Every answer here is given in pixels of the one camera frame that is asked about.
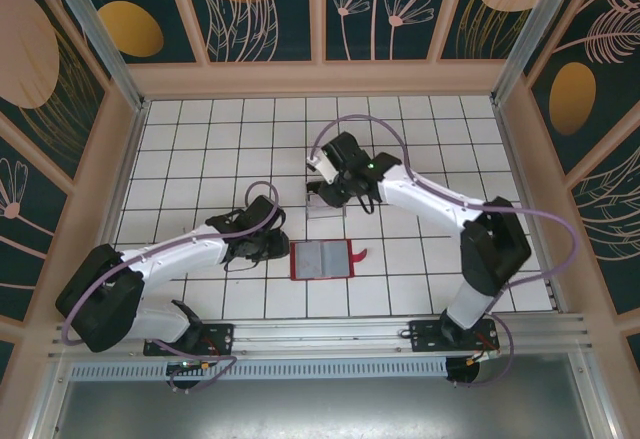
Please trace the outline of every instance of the flower illustration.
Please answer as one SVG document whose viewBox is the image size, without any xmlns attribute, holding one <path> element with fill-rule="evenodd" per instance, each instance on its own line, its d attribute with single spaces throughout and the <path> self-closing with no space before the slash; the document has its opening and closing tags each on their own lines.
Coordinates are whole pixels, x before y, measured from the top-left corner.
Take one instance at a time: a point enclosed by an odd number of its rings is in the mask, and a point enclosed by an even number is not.
<svg viewBox="0 0 640 439">
<path fill-rule="evenodd" d="M 0 217 L 15 219 L 20 215 L 20 201 L 24 196 L 29 169 L 16 161 L 14 171 L 6 158 L 0 159 Z"/>
<path fill-rule="evenodd" d="M 347 45 L 347 32 L 344 26 L 344 18 L 351 14 L 360 14 L 361 12 L 368 11 L 371 8 L 371 4 L 367 0 L 333 0 L 333 4 L 336 6 L 338 14 L 340 14 L 342 42 L 344 43 L 344 51 L 347 54 L 347 60 L 350 61 L 351 54 L 349 54 L 349 46 Z"/>
<path fill-rule="evenodd" d="M 389 24 L 391 24 L 389 59 L 393 59 L 393 39 L 396 27 L 432 20 L 433 8 L 427 7 L 430 2 L 431 0 L 384 0 Z"/>
</svg>

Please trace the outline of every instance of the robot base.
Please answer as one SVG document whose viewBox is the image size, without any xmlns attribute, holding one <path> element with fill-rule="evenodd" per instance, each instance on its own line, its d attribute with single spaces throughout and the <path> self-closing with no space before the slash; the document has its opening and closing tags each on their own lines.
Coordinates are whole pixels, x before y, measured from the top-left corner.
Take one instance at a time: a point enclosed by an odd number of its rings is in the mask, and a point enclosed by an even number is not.
<svg viewBox="0 0 640 439">
<path fill-rule="evenodd" d="M 196 356 L 228 356 L 233 348 L 233 330 L 233 324 L 203 324 L 200 340 L 191 350 L 183 352 Z M 153 342 L 145 342 L 142 352 L 145 356 L 152 357 L 174 355 Z"/>
</svg>

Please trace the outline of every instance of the cable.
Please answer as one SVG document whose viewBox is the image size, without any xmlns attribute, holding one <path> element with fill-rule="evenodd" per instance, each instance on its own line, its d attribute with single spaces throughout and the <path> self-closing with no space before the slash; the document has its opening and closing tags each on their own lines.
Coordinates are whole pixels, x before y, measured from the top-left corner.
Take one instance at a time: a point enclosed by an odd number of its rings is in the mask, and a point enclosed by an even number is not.
<svg viewBox="0 0 640 439">
<path fill-rule="evenodd" d="M 368 114 L 349 114 L 349 115 L 342 116 L 342 117 L 339 117 L 338 119 L 335 119 L 335 120 L 331 121 L 329 124 L 327 124 L 320 131 L 320 134 L 318 134 L 318 137 L 316 137 L 316 140 L 313 143 L 313 147 L 311 148 L 310 157 L 315 157 L 315 152 L 318 149 L 318 144 L 320 143 L 320 139 L 322 139 L 322 136 L 324 136 L 329 129 L 331 129 L 333 126 L 337 125 L 339 122 L 352 121 L 352 120 L 357 120 L 357 119 L 366 119 L 366 120 L 369 120 L 369 121 L 372 121 L 372 122 L 376 122 L 376 123 L 380 124 L 382 127 L 384 127 L 385 129 L 387 129 L 393 135 L 393 137 L 395 137 L 395 139 L 398 141 L 398 144 L 400 144 L 400 147 L 402 148 L 402 154 L 404 156 L 404 167 L 405 167 L 405 170 L 407 172 L 407 175 L 414 182 L 414 184 L 416 184 L 421 189 L 429 192 L 430 194 L 433 194 L 436 197 L 439 197 L 440 199 L 444 199 L 445 201 L 448 201 L 448 202 L 450 202 L 450 203 L 452 203 L 452 204 L 454 204 L 456 206 L 460 206 L 460 207 L 471 209 L 471 210 L 475 210 L 475 211 L 496 212 L 496 213 L 501 213 L 501 214 L 528 214 L 528 215 L 531 215 L 531 216 L 544 217 L 546 219 L 551 219 L 552 221 L 555 221 L 555 222 L 561 224 L 565 229 L 567 229 L 567 231 L 569 231 L 569 233 L 571 234 L 571 252 L 567 256 L 567 258 L 564 260 L 564 262 L 562 262 L 560 265 L 558 265 L 556 267 L 551 268 L 548 271 L 543 271 L 543 272 L 541 272 L 539 274 L 535 274 L 533 276 L 525 277 L 525 278 L 522 278 L 522 279 L 515 280 L 515 281 L 513 281 L 511 283 L 508 283 L 508 284 L 506 284 L 506 287 L 514 287 L 514 286 L 518 286 L 520 284 L 533 282 L 533 281 L 536 281 L 538 279 L 550 278 L 551 276 L 559 274 L 562 271 L 564 271 L 565 269 L 567 269 L 569 267 L 569 265 L 575 260 L 577 254 L 578 254 L 578 233 L 575 230 L 575 228 L 571 224 L 569 224 L 566 220 L 564 220 L 563 218 L 561 218 L 559 216 L 556 216 L 555 214 L 551 214 L 551 213 L 545 212 L 545 211 L 539 211 L 539 210 L 536 210 L 536 209 L 525 209 L 525 208 L 515 208 L 515 207 L 499 207 L 499 206 L 485 206 L 485 205 L 469 204 L 469 203 L 467 203 L 465 201 L 461 201 L 460 199 L 458 199 L 456 197 L 450 196 L 449 194 L 446 194 L 446 193 L 444 193 L 442 191 L 439 191 L 438 189 L 432 188 L 428 184 L 425 184 L 425 183 L 421 182 L 418 178 L 416 178 L 415 174 L 411 170 L 411 164 L 410 164 L 410 161 L 409 161 L 409 149 L 408 149 L 407 145 L 405 144 L 405 142 L 400 137 L 400 135 L 390 125 L 388 125 L 382 119 L 378 119 L 377 117 L 373 117 L 373 116 L 370 116 Z M 493 305 L 496 303 L 496 301 L 498 299 L 500 299 L 500 296 L 502 296 L 503 292 L 504 292 L 504 289 L 496 296 L 496 298 L 494 298 L 493 302 L 491 304 L 489 304 L 489 307 L 487 308 L 487 310 L 491 310 L 491 307 L 493 307 Z"/>
</svg>

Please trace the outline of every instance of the white tile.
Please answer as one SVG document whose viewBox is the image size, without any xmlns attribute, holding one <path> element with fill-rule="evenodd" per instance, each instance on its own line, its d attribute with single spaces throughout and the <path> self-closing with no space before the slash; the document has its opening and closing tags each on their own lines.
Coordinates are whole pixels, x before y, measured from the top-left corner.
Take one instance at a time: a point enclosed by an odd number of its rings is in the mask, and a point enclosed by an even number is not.
<svg viewBox="0 0 640 439">
<path fill-rule="evenodd" d="M 400 110 L 403 119 L 431 119 L 429 96 L 401 96 Z"/>
<path fill-rule="evenodd" d="M 276 99 L 276 121 L 305 121 L 305 99 L 303 97 Z"/>
<path fill-rule="evenodd" d="M 423 121 L 402 121 L 407 144 L 438 144 L 435 122 L 431 119 Z"/>
<path fill-rule="evenodd" d="M 266 177 L 239 177 L 237 178 L 237 180 L 235 181 L 235 191 L 236 191 L 236 198 L 233 202 L 234 207 L 246 207 L 246 204 L 244 202 L 245 199 L 245 195 L 247 194 L 247 190 L 249 189 L 249 186 L 251 186 L 251 184 L 253 184 L 254 182 L 257 181 L 266 181 L 269 182 L 270 178 L 269 176 Z M 269 197 L 270 199 L 273 199 L 273 194 L 271 193 L 270 189 L 265 186 L 265 185 L 258 185 L 255 186 L 252 190 L 251 190 L 251 194 L 249 197 L 249 201 L 253 201 L 254 198 L 256 198 L 258 195 L 260 194 L 264 194 L 265 196 Z"/>
<path fill-rule="evenodd" d="M 520 268 L 521 271 L 539 271 L 540 270 L 540 261 L 538 261 L 538 253 L 536 252 L 535 247 L 533 246 L 533 241 L 531 240 L 531 236 L 527 236 L 527 242 L 529 243 L 529 247 L 531 248 L 531 257 L 526 260 L 526 262 Z"/>
<path fill-rule="evenodd" d="M 160 209 L 164 179 L 144 179 L 131 182 L 127 209 Z"/>
<path fill-rule="evenodd" d="M 431 109 L 436 119 L 464 118 L 458 96 L 431 96 Z"/>
<path fill-rule="evenodd" d="M 303 318 L 306 315 L 307 286 L 304 281 L 267 280 L 267 318 Z"/>
<path fill-rule="evenodd" d="M 422 239 L 427 274 L 462 272 L 460 244 L 452 238 L 428 237 Z"/>
<path fill-rule="evenodd" d="M 304 207 L 284 207 L 286 219 L 282 230 L 292 241 L 303 241 L 307 233 L 307 216 Z"/>
<path fill-rule="evenodd" d="M 489 96 L 462 96 L 460 100 L 468 118 L 493 117 Z"/>
<path fill-rule="evenodd" d="M 204 156 L 203 177 L 235 177 L 238 149 L 212 149 Z"/>
<path fill-rule="evenodd" d="M 273 145 L 272 136 L 273 123 L 242 124 L 240 147 L 271 147 Z"/>
<path fill-rule="evenodd" d="M 478 172 L 450 172 L 447 181 L 451 190 L 467 197 L 486 200 Z"/>
<path fill-rule="evenodd" d="M 386 276 L 354 277 L 349 286 L 349 314 L 351 316 L 388 316 L 389 291 Z"/>
<path fill-rule="evenodd" d="M 271 183 L 278 189 L 281 206 L 304 206 L 307 186 L 304 176 L 274 177 Z"/>
<path fill-rule="evenodd" d="M 519 201 L 516 183 L 510 172 L 481 172 L 482 183 L 487 191 L 487 199 L 492 201 L 501 196 L 508 201 Z"/>
<path fill-rule="evenodd" d="M 307 166 L 304 148 L 288 148 L 273 150 L 274 176 L 303 176 Z"/>
<path fill-rule="evenodd" d="M 273 122 L 273 99 L 245 99 L 242 122 Z"/>
<path fill-rule="evenodd" d="M 516 209 L 522 209 L 522 204 L 519 202 L 514 202 L 513 207 Z M 529 221 L 533 220 L 529 214 L 516 214 L 518 220 L 520 221 L 520 225 L 522 226 L 522 230 L 525 234 L 530 234 L 531 229 L 529 228 Z"/>
<path fill-rule="evenodd" d="M 476 119 L 467 121 L 471 141 L 475 143 L 501 144 L 500 130 L 495 119 Z"/>
<path fill-rule="evenodd" d="M 333 121 L 338 118 L 335 97 L 308 97 L 307 121 Z"/>
<path fill-rule="evenodd" d="M 369 114 L 369 102 L 366 97 L 339 97 L 338 116 L 347 114 Z"/>
<path fill-rule="evenodd" d="M 200 179 L 169 179 L 162 199 L 163 209 L 195 209 Z"/>
<path fill-rule="evenodd" d="M 267 277 L 266 261 L 254 262 L 239 257 L 228 264 L 227 279 L 262 279 Z"/>
<path fill-rule="evenodd" d="M 376 207 L 373 214 L 367 214 L 360 205 L 348 206 L 344 219 L 347 238 L 367 239 L 382 237 L 379 211 L 380 208 Z"/>
<path fill-rule="evenodd" d="M 355 240 L 352 241 L 351 247 L 354 254 L 367 250 L 366 257 L 353 265 L 356 276 L 379 276 L 387 273 L 382 239 Z"/>
<path fill-rule="evenodd" d="M 138 154 L 134 179 L 164 178 L 169 169 L 171 151 L 142 151 Z"/>
<path fill-rule="evenodd" d="M 211 124 L 207 149 L 237 149 L 240 147 L 240 124 Z"/>
<path fill-rule="evenodd" d="M 173 151 L 169 177 L 200 177 L 203 160 L 204 150 Z"/>
<path fill-rule="evenodd" d="M 208 124 L 213 101 L 182 101 L 180 124 Z"/>
<path fill-rule="evenodd" d="M 427 279 L 431 291 L 433 313 L 440 314 L 453 302 L 458 289 L 464 282 L 464 277 L 462 274 L 429 274 Z"/>
<path fill-rule="evenodd" d="M 211 122 L 242 121 L 242 99 L 216 99 L 213 101 Z"/>
<path fill-rule="evenodd" d="M 438 146 L 410 146 L 409 160 L 411 161 L 411 169 L 420 174 L 444 172 L 442 155 Z"/>
<path fill-rule="evenodd" d="M 141 151 L 170 150 L 176 136 L 176 126 L 152 125 L 144 128 Z"/>
<path fill-rule="evenodd" d="M 177 124 L 182 101 L 153 101 L 147 124 Z"/>
<path fill-rule="evenodd" d="M 505 290 L 498 302 L 496 302 L 491 308 L 490 312 L 513 312 L 513 300 L 511 299 L 511 292 L 509 289 Z"/>
<path fill-rule="evenodd" d="M 224 319 L 262 319 L 265 279 L 227 280 Z"/>
<path fill-rule="evenodd" d="M 187 281 L 184 303 L 204 321 L 222 319 L 224 281 Z"/>
<path fill-rule="evenodd" d="M 307 146 L 313 146 L 316 138 L 320 135 L 320 131 L 328 122 L 307 122 Z M 335 138 L 338 135 L 338 126 L 333 126 L 330 128 L 320 139 L 318 143 L 318 147 L 324 146 L 331 139 Z"/>
<path fill-rule="evenodd" d="M 527 273 L 516 274 L 510 282 L 524 279 L 530 275 L 531 274 Z M 513 302 L 518 312 L 550 311 L 553 309 L 551 307 L 551 301 L 549 300 L 547 286 L 543 279 L 512 287 L 511 294 L 513 295 Z"/>
<path fill-rule="evenodd" d="M 429 286 L 424 274 L 390 276 L 389 294 L 391 296 L 391 314 L 394 316 L 431 314 Z"/>
<path fill-rule="evenodd" d="M 384 249 L 389 274 L 424 274 L 420 239 L 385 239 Z"/>
<path fill-rule="evenodd" d="M 324 217 L 307 221 L 309 239 L 344 239 L 342 217 Z"/>
<path fill-rule="evenodd" d="M 187 279 L 224 279 L 227 271 L 222 264 L 192 269 L 187 273 Z"/>
<path fill-rule="evenodd" d="M 369 121 L 344 121 L 338 124 L 339 132 L 348 132 L 358 141 L 360 146 L 370 146 L 371 142 L 371 125 Z"/>
<path fill-rule="evenodd" d="M 231 208 L 235 179 L 203 179 L 198 208 Z"/>
<path fill-rule="evenodd" d="M 348 316 L 345 279 L 307 281 L 309 317 Z"/>
<path fill-rule="evenodd" d="M 145 294 L 141 306 L 143 307 L 162 307 L 169 304 L 174 299 L 182 301 L 184 297 L 185 281 L 170 281 L 161 287 L 158 287 L 148 294 Z"/>
<path fill-rule="evenodd" d="M 387 122 L 387 125 L 396 131 L 400 136 L 400 139 L 404 141 L 404 128 L 402 127 L 402 122 L 403 121 L 389 121 Z M 376 146 L 395 146 L 398 144 L 398 140 L 386 127 L 374 122 L 371 124 L 371 128 L 373 131 L 373 143 Z"/>
<path fill-rule="evenodd" d="M 240 149 L 238 177 L 271 175 L 271 149 Z"/>
<path fill-rule="evenodd" d="M 184 124 L 178 126 L 174 149 L 204 149 L 207 144 L 207 124 Z"/>
<path fill-rule="evenodd" d="M 382 232 L 384 237 L 420 237 L 418 216 L 400 207 L 382 206 Z"/>
<path fill-rule="evenodd" d="M 273 130 L 273 147 L 304 147 L 304 122 L 277 122 Z"/>
<path fill-rule="evenodd" d="M 291 277 L 291 256 L 268 260 L 267 277 Z"/>
<path fill-rule="evenodd" d="M 160 211 L 155 242 L 163 242 L 192 231 L 195 217 L 195 209 Z"/>
<path fill-rule="evenodd" d="M 464 119 L 438 119 L 435 121 L 440 144 L 469 144 L 471 137 Z"/>
<path fill-rule="evenodd" d="M 118 243 L 151 244 L 158 223 L 158 211 L 125 211 L 118 233 Z"/>
<path fill-rule="evenodd" d="M 378 119 L 400 119 L 400 103 L 396 96 L 369 97 L 369 114 Z"/>
<path fill-rule="evenodd" d="M 473 146 L 481 171 L 510 171 L 509 159 L 502 144 Z"/>
<path fill-rule="evenodd" d="M 446 172 L 475 172 L 478 170 L 476 156 L 471 146 L 441 146 Z"/>
</svg>

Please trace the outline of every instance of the dark teal wallpaper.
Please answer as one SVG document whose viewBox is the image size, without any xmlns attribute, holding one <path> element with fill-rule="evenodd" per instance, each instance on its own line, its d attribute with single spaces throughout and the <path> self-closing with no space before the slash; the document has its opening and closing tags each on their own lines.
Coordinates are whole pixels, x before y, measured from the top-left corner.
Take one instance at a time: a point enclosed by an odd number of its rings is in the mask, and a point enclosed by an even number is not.
<svg viewBox="0 0 640 439">
<path fill-rule="evenodd" d="M 640 307 L 640 128 L 573 189 L 618 314 Z"/>
<path fill-rule="evenodd" d="M 24 320 L 66 199 L 0 138 L 0 315 Z"/>
<path fill-rule="evenodd" d="M 586 0 L 532 86 L 565 172 L 640 101 L 640 0 Z"/>
<path fill-rule="evenodd" d="M 506 59 L 537 0 L 459 0 L 442 59 Z"/>
<path fill-rule="evenodd" d="M 191 0 L 212 62 L 309 61 L 309 0 Z"/>
<path fill-rule="evenodd" d="M 442 0 L 326 0 L 326 59 L 425 59 L 441 4 Z"/>
<path fill-rule="evenodd" d="M 567 10 L 567 6 L 569 6 L 569 3 L 571 3 L 571 1 L 572 0 L 563 0 L 562 1 L 562 4 L 560 5 L 560 8 L 558 9 L 558 12 L 556 13 L 555 17 L 551 21 L 551 24 L 549 24 L 549 27 L 545 31 L 545 34 L 540 39 L 540 43 L 535 48 L 535 50 L 533 51 L 533 54 L 531 54 L 531 57 L 529 58 L 529 61 L 527 62 L 526 66 L 524 67 L 524 73 L 526 75 L 529 74 L 529 72 L 531 71 L 531 68 L 534 66 L 534 64 L 538 60 L 538 57 L 540 57 L 540 53 L 542 52 L 542 49 L 544 49 L 544 47 L 547 45 L 547 39 L 551 35 L 552 31 L 554 31 L 556 29 L 556 27 L 558 26 L 558 23 L 560 22 L 560 19 L 562 19 L 562 16 L 564 15 L 565 11 Z"/>
<path fill-rule="evenodd" d="M 74 177 L 104 90 L 44 0 L 0 0 L 0 115 Z"/>
<path fill-rule="evenodd" d="M 7 371 L 7 366 L 9 366 L 13 347 L 14 344 L 12 342 L 0 341 L 0 384 L 2 384 L 4 373 Z"/>
</svg>

